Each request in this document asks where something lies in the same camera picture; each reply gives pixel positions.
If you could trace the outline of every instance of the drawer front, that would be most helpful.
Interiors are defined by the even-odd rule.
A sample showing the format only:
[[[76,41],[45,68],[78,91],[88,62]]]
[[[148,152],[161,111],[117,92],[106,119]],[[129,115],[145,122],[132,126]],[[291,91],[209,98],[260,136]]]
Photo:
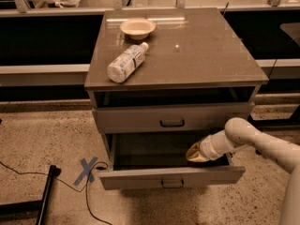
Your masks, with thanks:
[[[223,128],[232,117],[247,119],[253,103],[94,109],[98,131],[106,133]]]
[[[194,188],[208,185],[234,184],[245,167],[149,169],[111,171],[99,174],[105,189]]]

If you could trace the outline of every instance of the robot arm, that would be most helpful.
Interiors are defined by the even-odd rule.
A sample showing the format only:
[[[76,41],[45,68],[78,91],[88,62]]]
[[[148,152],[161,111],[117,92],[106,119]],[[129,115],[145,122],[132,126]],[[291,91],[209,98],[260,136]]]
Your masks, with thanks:
[[[194,143],[187,151],[187,160],[215,160],[245,144],[254,146],[291,174],[280,224],[300,225],[300,146],[265,134],[242,118],[233,118],[226,123],[224,130]]]

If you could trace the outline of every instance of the concrete floor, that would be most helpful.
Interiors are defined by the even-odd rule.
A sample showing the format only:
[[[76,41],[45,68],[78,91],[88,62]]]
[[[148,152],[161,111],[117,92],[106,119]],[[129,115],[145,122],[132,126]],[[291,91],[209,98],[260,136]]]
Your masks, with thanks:
[[[289,116],[295,106],[257,106],[253,116]],[[83,158],[108,162],[88,100],[0,103],[0,118],[0,161],[19,172],[47,173],[54,164],[62,170],[58,178],[73,186]],[[266,132],[300,144],[299,129]],[[105,191],[94,171],[90,208],[113,225],[278,224],[289,175],[252,147],[232,160],[246,167],[237,184],[198,188]],[[2,166],[0,174],[0,204],[41,199],[45,175],[18,175]],[[84,185],[85,177],[74,187]],[[0,217],[0,224],[35,224],[35,219]],[[105,223],[88,212],[85,190],[54,181],[46,224]]]

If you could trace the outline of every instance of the drawer handle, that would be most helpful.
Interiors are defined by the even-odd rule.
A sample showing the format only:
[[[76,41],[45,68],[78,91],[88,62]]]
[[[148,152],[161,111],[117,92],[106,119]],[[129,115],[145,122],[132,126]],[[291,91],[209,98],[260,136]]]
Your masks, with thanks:
[[[161,186],[162,186],[163,188],[183,188],[184,185],[185,185],[184,180],[181,179],[180,182],[181,182],[181,184],[179,184],[178,186],[166,186],[166,184],[164,183],[163,180],[161,180],[160,183],[161,183]]]
[[[160,120],[159,123],[163,128],[180,128],[180,127],[183,127],[185,125],[185,119],[181,119],[179,121],[179,123],[177,123],[177,124],[174,123],[174,122],[172,122],[172,123],[169,122],[168,123],[167,121],[162,121],[162,120]]]

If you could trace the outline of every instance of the table top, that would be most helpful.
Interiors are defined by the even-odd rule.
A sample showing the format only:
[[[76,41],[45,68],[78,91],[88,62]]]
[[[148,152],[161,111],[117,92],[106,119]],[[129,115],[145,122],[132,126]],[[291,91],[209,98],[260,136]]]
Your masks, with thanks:
[[[144,40],[120,30],[130,18],[157,28]],[[126,81],[116,83],[107,66],[132,44],[149,44],[145,61]],[[268,78],[216,8],[106,11],[97,38],[86,90],[122,91],[260,85]]]

